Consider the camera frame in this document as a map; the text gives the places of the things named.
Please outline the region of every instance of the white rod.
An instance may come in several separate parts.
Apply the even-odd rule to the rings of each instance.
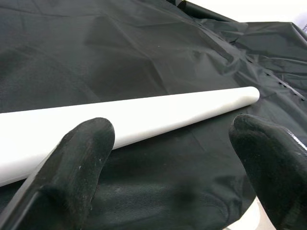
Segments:
[[[0,186],[26,178],[79,123],[107,118],[120,148],[255,103],[254,87],[0,114]]]

